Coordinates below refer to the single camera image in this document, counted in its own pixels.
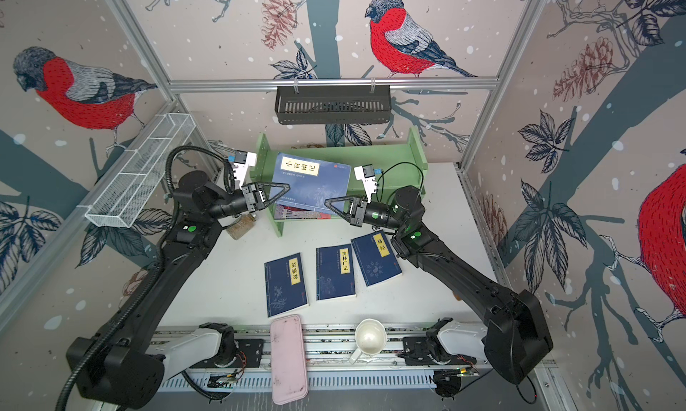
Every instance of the white mug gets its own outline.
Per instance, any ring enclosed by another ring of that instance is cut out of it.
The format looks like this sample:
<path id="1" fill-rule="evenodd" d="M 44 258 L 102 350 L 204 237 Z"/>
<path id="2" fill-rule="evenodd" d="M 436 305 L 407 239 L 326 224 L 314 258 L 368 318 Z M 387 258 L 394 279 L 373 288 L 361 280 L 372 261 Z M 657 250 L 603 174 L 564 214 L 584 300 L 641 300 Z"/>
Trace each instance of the white mug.
<path id="1" fill-rule="evenodd" d="M 355 328 L 357 350 L 348 361 L 354 364 L 363 353 L 370 356 L 381 353 L 386 346 L 386 340 L 386 330 L 380 321 L 373 318 L 364 319 Z"/>

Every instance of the black metal basket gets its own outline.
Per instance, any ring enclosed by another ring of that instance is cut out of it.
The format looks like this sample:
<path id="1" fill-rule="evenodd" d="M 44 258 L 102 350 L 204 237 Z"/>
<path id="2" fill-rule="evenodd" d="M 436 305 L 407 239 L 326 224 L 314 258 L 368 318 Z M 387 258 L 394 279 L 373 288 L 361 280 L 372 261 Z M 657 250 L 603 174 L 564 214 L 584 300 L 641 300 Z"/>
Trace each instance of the black metal basket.
<path id="1" fill-rule="evenodd" d="M 280 86 L 279 124 L 385 124 L 390 121 L 390 86 Z"/>

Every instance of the mug handle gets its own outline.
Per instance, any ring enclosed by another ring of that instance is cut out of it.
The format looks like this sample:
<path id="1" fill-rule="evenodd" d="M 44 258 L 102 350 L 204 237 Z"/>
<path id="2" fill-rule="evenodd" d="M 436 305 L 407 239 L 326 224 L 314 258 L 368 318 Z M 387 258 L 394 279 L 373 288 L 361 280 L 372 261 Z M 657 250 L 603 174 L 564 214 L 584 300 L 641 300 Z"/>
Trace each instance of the mug handle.
<path id="1" fill-rule="evenodd" d="M 360 350 L 360 349 L 358 348 L 358 349 L 355 350 L 355 351 L 353 352 L 353 354 L 350 356 L 350 358 L 348 359 L 348 362 L 350 362 L 350 364 L 354 364 L 355 362 L 357 362 L 357 360 L 359 359 L 359 357 L 360 357 L 361 355 L 362 355 L 362 350 Z"/>

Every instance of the pink tray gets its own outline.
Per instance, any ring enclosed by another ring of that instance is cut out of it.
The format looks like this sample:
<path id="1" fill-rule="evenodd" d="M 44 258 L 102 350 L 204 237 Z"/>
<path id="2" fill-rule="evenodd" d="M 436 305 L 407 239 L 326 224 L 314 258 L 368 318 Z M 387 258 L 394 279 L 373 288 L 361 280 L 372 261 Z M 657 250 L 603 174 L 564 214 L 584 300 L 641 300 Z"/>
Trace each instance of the pink tray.
<path id="1" fill-rule="evenodd" d="M 279 318 L 270 327 L 272 400 L 283 405 L 307 396 L 303 326 L 297 314 Z"/>

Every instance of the book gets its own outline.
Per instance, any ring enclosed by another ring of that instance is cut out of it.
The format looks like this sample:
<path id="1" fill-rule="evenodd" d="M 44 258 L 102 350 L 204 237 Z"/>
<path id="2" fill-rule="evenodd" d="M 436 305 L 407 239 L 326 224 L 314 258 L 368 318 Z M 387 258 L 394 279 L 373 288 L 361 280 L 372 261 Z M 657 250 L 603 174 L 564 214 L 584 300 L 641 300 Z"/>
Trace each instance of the book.
<path id="1" fill-rule="evenodd" d="M 351 243 L 367 287 L 403 274 L 383 231 L 353 238 Z"/>
<path id="2" fill-rule="evenodd" d="M 317 301 L 355 296 L 352 257 L 350 244 L 317 249 Z"/>
<path id="3" fill-rule="evenodd" d="M 264 264 L 267 317 L 307 305 L 300 253 Z"/>
<path id="4" fill-rule="evenodd" d="M 275 219 L 330 219 L 331 215 L 328 213 L 321 213 L 319 211 L 298 209 L 297 207 L 282 206 L 281 204 L 274 204 L 274 218 Z"/>
<path id="5" fill-rule="evenodd" d="M 333 215 L 324 201 L 347 194 L 350 172 L 349 165 L 279 153 L 272 182 L 290 184 L 291 189 L 277 204 Z M 279 191 L 274 188 L 272 194 Z M 343 204 L 336 203 L 336 208 L 343 210 Z"/>

